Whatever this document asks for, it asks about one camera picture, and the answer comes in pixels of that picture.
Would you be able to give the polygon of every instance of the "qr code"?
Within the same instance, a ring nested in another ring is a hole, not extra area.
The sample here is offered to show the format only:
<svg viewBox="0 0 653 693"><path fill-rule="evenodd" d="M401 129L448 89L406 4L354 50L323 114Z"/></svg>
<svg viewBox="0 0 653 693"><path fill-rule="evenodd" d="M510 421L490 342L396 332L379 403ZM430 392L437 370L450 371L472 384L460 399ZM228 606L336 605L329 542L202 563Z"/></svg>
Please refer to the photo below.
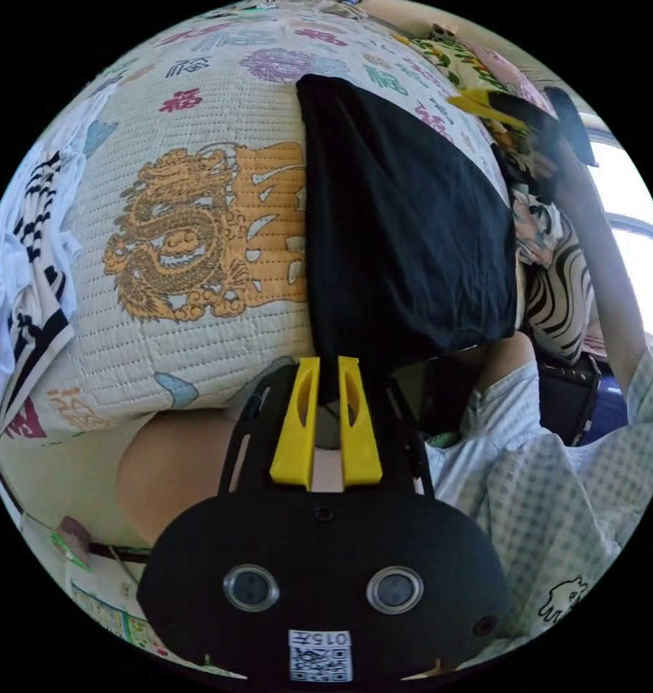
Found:
<svg viewBox="0 0 653 693"><path fill-rule="evenodd" d="M293 681L352 681L350 648L292 647L290 678Z"/></svg>

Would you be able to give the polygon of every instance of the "striped fabric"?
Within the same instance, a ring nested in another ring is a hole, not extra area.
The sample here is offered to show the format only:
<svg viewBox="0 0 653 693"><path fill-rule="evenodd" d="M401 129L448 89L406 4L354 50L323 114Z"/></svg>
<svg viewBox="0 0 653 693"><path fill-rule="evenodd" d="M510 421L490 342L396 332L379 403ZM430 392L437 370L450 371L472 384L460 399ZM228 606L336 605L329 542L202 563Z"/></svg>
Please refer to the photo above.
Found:
<svg viewBox="0 0 653 693"><path fill-rule="evenodd" d="M15 369L0 411L0 434L1 423L13 420L35 383L74 336L59 305L66 275L56 269L50 243L61 163L60 152L42 154L27 182L22 215L14 228L14 236L25 248L30 276L8 318Z"/></svg>
<svg viewBox="0 0 653 693"><path fill-rule="evenodd" d="M534 340L572 365L581 354L594 300L587 262L574 228L562 214L564 235L549 269L539 269L529 286L526 319Z"/></svg>

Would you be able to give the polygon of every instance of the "sticker label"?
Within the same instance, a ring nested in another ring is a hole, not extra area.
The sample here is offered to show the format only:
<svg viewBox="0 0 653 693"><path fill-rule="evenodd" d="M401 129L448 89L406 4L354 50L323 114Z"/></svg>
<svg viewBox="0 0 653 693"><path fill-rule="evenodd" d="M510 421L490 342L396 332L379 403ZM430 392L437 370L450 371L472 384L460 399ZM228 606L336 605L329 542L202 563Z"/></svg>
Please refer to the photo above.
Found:
<svg viewBox="0 0 653 693"><path fill-rule="evenodd" d="M343 683L353 680L347 630L289 630L290 680Z"/></svg>

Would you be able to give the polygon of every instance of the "quilted blanket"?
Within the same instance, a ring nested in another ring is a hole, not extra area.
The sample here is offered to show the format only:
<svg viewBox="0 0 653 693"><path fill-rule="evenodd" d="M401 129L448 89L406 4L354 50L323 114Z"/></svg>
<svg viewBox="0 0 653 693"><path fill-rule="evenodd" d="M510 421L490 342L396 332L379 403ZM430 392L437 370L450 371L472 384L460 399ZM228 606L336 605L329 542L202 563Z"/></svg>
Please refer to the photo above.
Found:
<svg viewBox="0 0 653 693"><path fill-rule="evenodd" d="M163 409L233 406L282 359L312 354L295 93L307 73L415 114L509 204L489 133L446 105L453 84L385 27L282 3L166 30L67 109L116 85L65 221L82 246L75 337L4 422L11 438L44 444Z"/></svg>

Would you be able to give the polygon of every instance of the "checkered fabric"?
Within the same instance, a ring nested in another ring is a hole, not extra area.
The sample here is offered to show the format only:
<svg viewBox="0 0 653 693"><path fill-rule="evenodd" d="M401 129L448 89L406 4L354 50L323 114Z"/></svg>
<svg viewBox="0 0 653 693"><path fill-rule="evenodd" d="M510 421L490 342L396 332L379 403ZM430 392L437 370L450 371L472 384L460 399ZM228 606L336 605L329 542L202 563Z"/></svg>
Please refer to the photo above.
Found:
<svg viewBox="0 0 653 693"><path fill-rule="evenodd" d="M561 620L620 554L653 494L653 355L628 392L628 426L581 448L541 427L538 371L525 365L474 391L462 441L428 446L439 500L490 534L513 609L500 642L535 637Z"/></svg>

